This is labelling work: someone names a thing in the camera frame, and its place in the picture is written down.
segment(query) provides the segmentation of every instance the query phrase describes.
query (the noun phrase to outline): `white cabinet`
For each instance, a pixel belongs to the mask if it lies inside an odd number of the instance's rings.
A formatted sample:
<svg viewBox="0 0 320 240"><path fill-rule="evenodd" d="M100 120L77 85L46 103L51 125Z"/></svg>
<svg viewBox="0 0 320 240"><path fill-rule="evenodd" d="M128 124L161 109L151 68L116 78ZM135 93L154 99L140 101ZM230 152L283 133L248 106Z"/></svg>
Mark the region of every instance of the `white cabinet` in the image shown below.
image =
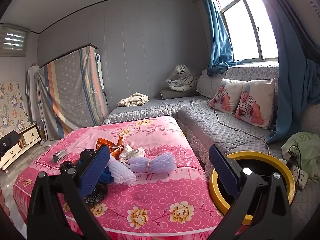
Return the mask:
<svg viewBox="0 0 320 240"><path fill-rule="evenodd" d="M5 170L11 163L19 158L24 152L30 149L37 142L41 141L36 125L31 125L19 133L20 139L24 141L25 147L20 148L19 144L16 144L7 151L0 161L0 169Z"/></svg>
<svg viewBox="0 0 320 240"><path fill-rule="evenodd" d="M1 158L0 166L5 165L12 157L21 151L19 144L14 145L9 151L7 151Z"/></svg>

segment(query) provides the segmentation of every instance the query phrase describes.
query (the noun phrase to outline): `pillow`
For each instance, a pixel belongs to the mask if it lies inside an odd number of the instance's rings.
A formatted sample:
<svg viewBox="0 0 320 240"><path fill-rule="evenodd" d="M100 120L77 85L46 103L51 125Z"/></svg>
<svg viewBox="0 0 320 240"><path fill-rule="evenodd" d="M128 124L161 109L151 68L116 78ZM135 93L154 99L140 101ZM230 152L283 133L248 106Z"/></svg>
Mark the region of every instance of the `pillow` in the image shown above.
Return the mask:
<svg viewBox="0 0 320 240"><path fill-rule="evenodd" d="M199 93L195 90L188 90L185 92L174 91L171 89L161 90L161 99L172 99L172 98L184 98L184 97L195 97L199 96Z"/></svg>
<svg viewBox="0 0 320 240"><path fill-rule="evenodd" d="M235 117L268 129L273 118L275 82L275 79L245 82Z"/></svg>
<svg viewBox="0 0 320 240"><path fill-rule="evenodd" d="M215 95L215 93L218 90L218 87L220 85L221 80L224 78L224 76L226 75L226 72L223 74L217 74L213 77L209 77L207 75L207 70L203 70L201 77L199 77L198 79L198 89L197 92L201 95L203 95L204 97L213 97L213 95Z"/></svg>
<svg viewBox="0 0 320 240"><path fill-rule="evenodd" d="M243 83L244 81L223 78L209 107L232 114L240 102Z"/></svg>

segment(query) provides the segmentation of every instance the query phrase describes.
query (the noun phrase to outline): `cabinet drawer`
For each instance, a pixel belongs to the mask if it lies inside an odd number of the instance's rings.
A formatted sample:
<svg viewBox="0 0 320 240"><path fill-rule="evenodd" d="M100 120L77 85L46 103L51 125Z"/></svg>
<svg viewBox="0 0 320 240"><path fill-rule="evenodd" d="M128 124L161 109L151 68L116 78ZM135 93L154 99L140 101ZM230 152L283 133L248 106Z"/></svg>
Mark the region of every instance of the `cabinet drawer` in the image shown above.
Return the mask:
<svg viewBox="0 0 320 240"><path fill-rule="evenodd" d="M31 137L32 137L32 140L34 141L35 139L39 138L39 134L38 134L38 130L36 127L32 128L30 130L30 134L31 134Z"/></svg>
<svg viewBox="0 0 320 240"><path fill-rule="evenodd" d="M1 158L0 167L2 167L8 160L20 152L20 146L18 144L14 145L9 151L7 151L4 156Z"/></svg>
<svg viewBox="0 0 320 240"><path fill-rule="evenodd" d="M32 143L33 139L32 139L32 135L31 135L31 132L30 130L29 131L26 131L22 134L23 138L24 138L24 141L26 142L26 144L30 144Z"/></svg>

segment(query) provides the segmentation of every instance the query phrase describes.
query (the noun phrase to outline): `blue gripper pad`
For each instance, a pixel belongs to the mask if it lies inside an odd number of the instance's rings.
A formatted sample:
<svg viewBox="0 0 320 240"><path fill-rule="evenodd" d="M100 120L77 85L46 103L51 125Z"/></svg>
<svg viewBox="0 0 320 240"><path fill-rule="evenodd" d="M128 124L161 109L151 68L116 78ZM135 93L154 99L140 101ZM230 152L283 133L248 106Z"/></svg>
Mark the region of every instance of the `blue gripper pad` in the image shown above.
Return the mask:
<svg viewBox="0 0 320 240"><path fill-rule="evenodd" d="M236 170L236 168L238 167L234 167L234 163L230 163L229 160L227 160L228 158L225 157L224 154L220 152L220 150L214 144L209 149L209 159L213 168L216 170L227 194L232 195L234 198L236 198L240 192L240 174L239 169L238 171Z"/></svg>
<svg viewBox="0 0 320 240"><path fill-rule="evenodd" d="M79 195L84 198L90 195L96 186L101 174L107 166L110 159L109 148L105 145L101 146L92 158L90 158L89 165L87 161L83 161L81 165L88 165L83 172L79 181Z"/></svg>

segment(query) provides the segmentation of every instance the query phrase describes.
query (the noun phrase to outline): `window blind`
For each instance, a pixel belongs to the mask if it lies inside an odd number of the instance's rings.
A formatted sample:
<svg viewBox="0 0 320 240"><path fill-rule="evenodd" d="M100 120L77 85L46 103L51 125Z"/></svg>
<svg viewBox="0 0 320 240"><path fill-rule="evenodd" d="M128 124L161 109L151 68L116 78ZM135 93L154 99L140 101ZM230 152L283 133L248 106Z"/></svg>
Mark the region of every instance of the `window blind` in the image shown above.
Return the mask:
<svg viewBox="0 0 320 240"><path fill-rule="evenodd" d="M4 24L0 32L0 56L25 57L30 30Z"/></svg>

